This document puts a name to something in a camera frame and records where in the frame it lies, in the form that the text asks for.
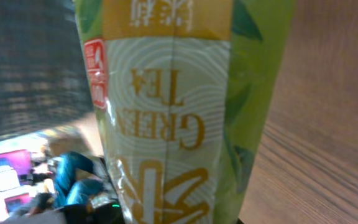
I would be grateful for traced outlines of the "green tea carton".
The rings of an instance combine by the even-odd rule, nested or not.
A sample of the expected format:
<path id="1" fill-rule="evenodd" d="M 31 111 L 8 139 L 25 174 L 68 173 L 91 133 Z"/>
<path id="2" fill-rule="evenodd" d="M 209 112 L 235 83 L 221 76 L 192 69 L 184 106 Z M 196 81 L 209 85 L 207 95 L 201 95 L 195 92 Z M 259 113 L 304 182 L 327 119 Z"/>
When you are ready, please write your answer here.
<path id="1" fill-rule="evenodd" d="M 237 223 L 293 0 L 76 1 L 126 223 Z"/>

